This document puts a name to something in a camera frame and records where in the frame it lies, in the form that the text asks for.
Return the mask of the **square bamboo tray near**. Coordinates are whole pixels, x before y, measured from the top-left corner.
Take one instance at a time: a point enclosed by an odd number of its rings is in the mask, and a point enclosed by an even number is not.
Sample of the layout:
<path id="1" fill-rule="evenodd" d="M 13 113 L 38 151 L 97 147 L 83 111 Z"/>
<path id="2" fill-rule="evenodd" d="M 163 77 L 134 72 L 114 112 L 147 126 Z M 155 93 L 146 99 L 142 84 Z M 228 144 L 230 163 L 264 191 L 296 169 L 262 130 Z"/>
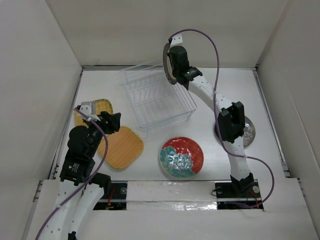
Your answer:
<path id="1" fill-rule="evenodd" d="M 105 162 L 115 170 L 127 168 L 144 150 L 143 140 L 127 126 L 121 126 L 118 132 L 107 135 L 107 141 Z"/>

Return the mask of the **red teal floral plate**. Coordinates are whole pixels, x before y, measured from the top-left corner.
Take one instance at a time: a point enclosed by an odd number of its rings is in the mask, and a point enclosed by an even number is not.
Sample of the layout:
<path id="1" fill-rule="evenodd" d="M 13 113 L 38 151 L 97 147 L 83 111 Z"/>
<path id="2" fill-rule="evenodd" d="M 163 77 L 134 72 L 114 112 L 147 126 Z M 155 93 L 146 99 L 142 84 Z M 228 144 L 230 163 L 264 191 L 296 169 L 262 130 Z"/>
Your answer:
<path id="1" fill-rule="evenodd" d="M 159 151 L 163 171 L 173 179 L 191 180 L 204 165 L 204 153 L 194 140 L 178 136 L 167 140 Z"/>

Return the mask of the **square bamboo tray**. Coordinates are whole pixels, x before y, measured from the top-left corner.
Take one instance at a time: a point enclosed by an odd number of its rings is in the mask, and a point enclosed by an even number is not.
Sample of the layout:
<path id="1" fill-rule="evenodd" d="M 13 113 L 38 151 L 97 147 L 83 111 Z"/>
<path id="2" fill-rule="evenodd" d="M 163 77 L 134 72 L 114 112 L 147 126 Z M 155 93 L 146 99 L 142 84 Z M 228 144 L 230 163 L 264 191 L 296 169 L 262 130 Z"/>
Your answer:
<path id="1" fill-rule="evenodd" d="M 127 126 L 121 126 L 118 132 L 107 135 L 107 141 L 105 162 L 115 170 L 127 168 L 144 150 L 143 140 Z"/>
<path id="2" fill-rule="evenodd" d="M 113 106 L 111 102 L 108 99 L 101 98 L 94 100 L 95 103 L 95 109 L 96 109 L 96 115 L 99 115 L 100 112 L 108 112 L 109 114 L 113 114 Z M 74 117 L 75 117 L 75 126 L 85 126 L 87 127 L 84 120 L 78 115 L 78 113 L 74 110 Z"/>

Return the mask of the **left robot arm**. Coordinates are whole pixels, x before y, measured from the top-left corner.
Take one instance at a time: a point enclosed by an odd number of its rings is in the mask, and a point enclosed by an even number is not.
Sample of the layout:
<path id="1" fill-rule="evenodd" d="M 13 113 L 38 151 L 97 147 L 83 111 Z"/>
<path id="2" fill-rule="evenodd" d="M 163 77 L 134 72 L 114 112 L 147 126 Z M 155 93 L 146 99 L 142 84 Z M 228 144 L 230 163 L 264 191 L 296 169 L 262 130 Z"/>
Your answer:
<path id="1" fill-rule="evenodd" d="M 93 157 L 101 141 L 120 130 L 121 113 L 102 111 L 93 116 L 79 109 L 76 112 L 85 125 L 69 132 L 54 209 L 40 227 L 37 240 L 78 239 L 95 205 L 112 192 L 110 176 L 94 169 Z"/>

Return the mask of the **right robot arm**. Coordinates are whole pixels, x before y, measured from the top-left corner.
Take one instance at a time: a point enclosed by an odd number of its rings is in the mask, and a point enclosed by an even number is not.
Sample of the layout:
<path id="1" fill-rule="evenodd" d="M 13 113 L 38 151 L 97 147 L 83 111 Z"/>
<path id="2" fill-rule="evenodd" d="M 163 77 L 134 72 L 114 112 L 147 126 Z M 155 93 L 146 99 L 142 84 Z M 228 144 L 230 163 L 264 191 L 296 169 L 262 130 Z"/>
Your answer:
<path id="1" fill-rule="evenodd" d="M 180 84 L 198 96 L 217 116 L 215 134 L 222 139 L 230 163 L 230 180 L 227 184 L 230 198 L 240 198 L 254 184 L 254 177 L 248 167 L 244 151 L 245 109 L 244 105 L 232 102 L 220 93 L 196 67 L 190 66 L 186 49 L 181 45 L 165 44 L 163 67 L 172 84 Z"/>

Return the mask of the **grey reindeer pattern plate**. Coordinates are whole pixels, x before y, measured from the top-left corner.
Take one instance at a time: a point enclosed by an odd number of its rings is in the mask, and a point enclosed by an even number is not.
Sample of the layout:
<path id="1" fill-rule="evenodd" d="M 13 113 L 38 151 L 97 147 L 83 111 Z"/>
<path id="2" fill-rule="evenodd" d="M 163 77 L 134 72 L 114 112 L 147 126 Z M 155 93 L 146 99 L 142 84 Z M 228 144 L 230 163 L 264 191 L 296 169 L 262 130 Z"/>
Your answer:
<path id="1" fill-rule="evenodd" d="M 226 144 L 225 147 L 228 150 L 231 150 L 231 146 L 246 148 L 256 137 L 256 128 L 247 116 L 244 116 L 239 121 L 232 119 L 228 121 L 219 117 L 218 124 L 223 144 Z"/>

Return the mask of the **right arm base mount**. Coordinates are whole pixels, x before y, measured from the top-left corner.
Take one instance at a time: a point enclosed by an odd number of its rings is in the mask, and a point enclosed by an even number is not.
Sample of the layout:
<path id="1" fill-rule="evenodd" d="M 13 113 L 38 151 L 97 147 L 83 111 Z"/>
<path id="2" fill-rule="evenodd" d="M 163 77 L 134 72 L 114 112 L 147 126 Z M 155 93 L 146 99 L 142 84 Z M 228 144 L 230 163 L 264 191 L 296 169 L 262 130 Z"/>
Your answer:
<path id="1" fill-rule="evenodd" d="M 231 181 L 218 181 L 211 195 L 216 197 L 218 210 L 263 209 L 257 180 L 243 191 L 237 191 Z"/>

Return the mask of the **brown rimmed cream plate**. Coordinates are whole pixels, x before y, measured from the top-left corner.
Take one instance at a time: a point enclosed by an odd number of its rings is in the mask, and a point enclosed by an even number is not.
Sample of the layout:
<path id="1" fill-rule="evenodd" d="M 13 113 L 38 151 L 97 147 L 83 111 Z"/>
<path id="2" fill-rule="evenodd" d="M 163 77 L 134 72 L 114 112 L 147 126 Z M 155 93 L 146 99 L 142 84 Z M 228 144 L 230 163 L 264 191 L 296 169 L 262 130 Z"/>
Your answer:
<path id="1" fill-rule="evenodd" d="M 175 85 L 177 83 L 177 79 L 173 78 L 171 76 L 170 71 L 169 71 L 169 67 L 168 67 L 168 51 L 169 51 L 169 49 L 170 49 L 170 43 L 167 42 L 164 45 L 164 48 L 163 48 L 163 51 L 162 51 L 162 65 L 163 65 L 163 70 L 164 70 L 164 73 L 166 75 L 166 78 L 167 78 L 168 82 L 171 85 Z"/>

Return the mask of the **square bamboo tray far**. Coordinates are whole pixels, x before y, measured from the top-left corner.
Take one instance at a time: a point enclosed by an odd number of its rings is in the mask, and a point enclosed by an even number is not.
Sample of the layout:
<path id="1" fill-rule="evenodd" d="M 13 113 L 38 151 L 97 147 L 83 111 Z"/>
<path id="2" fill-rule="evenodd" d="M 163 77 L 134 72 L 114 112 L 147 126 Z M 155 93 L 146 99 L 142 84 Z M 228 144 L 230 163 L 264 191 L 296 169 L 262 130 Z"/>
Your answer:
<path id="1" fill-rule="evenodd" d="M 101 98 L 94 100 L 95 103 L 95 109 L 96 109 L 96 115 L 99 115 L 100 112 L 108 112 L 109 114 L 113 114 L 113 106 L 111 102 L 108 99 Z M 75 126 L 85 126 L 87 127 L 84 120 L 78 115 L 78 113 L 74 110 L 74 117 L 75 117 Z"/>

